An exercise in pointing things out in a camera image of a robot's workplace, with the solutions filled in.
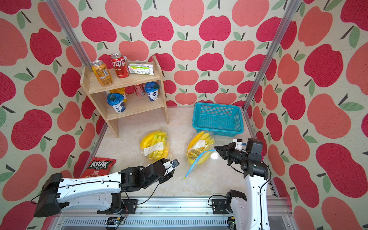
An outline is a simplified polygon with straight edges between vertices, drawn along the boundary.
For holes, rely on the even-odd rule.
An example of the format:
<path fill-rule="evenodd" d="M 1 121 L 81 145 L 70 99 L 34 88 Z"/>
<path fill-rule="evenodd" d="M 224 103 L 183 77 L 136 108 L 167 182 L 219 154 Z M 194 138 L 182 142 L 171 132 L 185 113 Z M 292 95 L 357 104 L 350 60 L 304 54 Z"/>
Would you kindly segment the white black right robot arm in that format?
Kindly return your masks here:
<path fill-rule="evenodd" d="M 244 178 L 246 193 L 230 190 L 226 194 L 226 210 L 233 214 L 236 230 L 269 230 L 267 186 L 271 179 L 269 167 L 262 162 L 263 142 L 249 138 L 245 149 L 243 142 L 215 146 L 228 166 L 238 164 Z"/>

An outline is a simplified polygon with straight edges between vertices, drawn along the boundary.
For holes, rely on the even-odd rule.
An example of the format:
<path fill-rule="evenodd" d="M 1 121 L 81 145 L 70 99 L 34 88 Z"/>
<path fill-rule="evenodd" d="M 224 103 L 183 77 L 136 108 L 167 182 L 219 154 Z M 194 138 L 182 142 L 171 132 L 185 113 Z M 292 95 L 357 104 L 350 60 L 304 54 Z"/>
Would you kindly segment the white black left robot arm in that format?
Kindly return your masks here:
<path fill-rule="evenodd" d="M 121 194 L 147 189 L 173 177 L 177 159 L 160 159 L 147 167 L 128 167 L 112 174 L 70 179 L 55 173 L 42 186 L 34 217 L 50 217 L 70 209 L 95 209 L 99 214 L 118 213 Z"/>

